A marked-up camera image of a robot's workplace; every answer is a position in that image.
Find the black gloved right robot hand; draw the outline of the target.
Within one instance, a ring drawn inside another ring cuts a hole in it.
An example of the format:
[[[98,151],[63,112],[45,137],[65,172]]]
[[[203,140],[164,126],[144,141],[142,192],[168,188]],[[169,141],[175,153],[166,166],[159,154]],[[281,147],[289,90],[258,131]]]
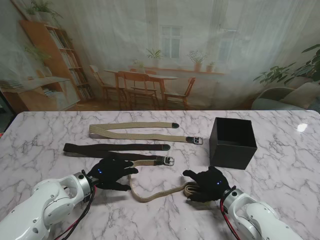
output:
[[[182,173],[190,177],[198,185],[198,190],[191,193],[187,198],[193,202],[205,203],[225,199],[236,187],[230,187],[227,178],[214,166],[209,166],[207,171],[195,173],[192,170],[185,170]]]

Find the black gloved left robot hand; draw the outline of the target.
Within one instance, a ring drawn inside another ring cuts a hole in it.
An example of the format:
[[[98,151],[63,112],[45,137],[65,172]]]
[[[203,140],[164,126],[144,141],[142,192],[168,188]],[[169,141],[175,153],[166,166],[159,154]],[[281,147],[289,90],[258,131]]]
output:
[[[133,165],[133,162],[127,160],[103,158],[92,167],[87,176],[96,179],[95,185],[98,189],[126,192],[130,191],[131,187],[119,183],[118,180],[128,175],[137,174],[139,171]]]

